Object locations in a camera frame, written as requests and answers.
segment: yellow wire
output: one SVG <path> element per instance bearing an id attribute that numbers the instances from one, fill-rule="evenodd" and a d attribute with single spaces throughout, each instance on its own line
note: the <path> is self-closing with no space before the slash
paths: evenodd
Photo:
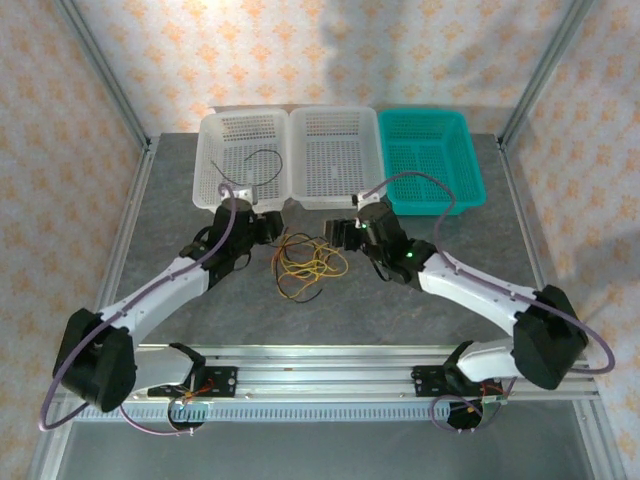
<path id="1" fill-rule="evenodd" d="M 286 249 L 294 245 L 296 247 L 312 248 L 312 251 L 310 252 L 311 259 L 306 262 L 288 259 L 285 255 Z M 271 271 L 275 274 L 276 266 L 279 264 L 283 270 L 283 272 L 278 276 L 279 284 L 283 279 L 291 277 L 303 282 L 304 285 L 292 295 L 286 294 L 282 291 L 282 287 L 280 287 L 278 289 L 280 295 L 285 298 L 296 298 L 311 285 L 319 282 L 322 278 L 342 277 L 349 271 L 349 262 L 347 262 L 347 259 L 342 256 L 338 250 L 331 248 L 328 245 L 329 244 L 326 242 L 320 243 L 299 234 L 283 236 L 279 247 L 276 249 L 276 252 L 271 259 Z M 329 261 L 332 258 L 339 259 L 342 265 L 331 266 Z"/>

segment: patterned wallpaper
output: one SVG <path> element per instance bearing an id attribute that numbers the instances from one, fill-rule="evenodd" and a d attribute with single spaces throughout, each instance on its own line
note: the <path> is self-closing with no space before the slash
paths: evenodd
<path id="1" fill-rule="evenodd" d="M 210 106 L 427 104 L 506 123 L 570 0 L 78 0 L 150 135 Z"/>
<path id="2" fill-rule="evenodd" d="M 92 307 L 139 156 L 50 0 L 0 2 L 0 477 L 24 478 L 68 316 Z"/>
<path id="3" fill-rule="evenodd" d="M 598 379 L 640 478 L 640 11 L 596 2 L 510 152 L 549 281 L 613 347 Z M 604 355 L 591 345 L 592 364 Z"/>

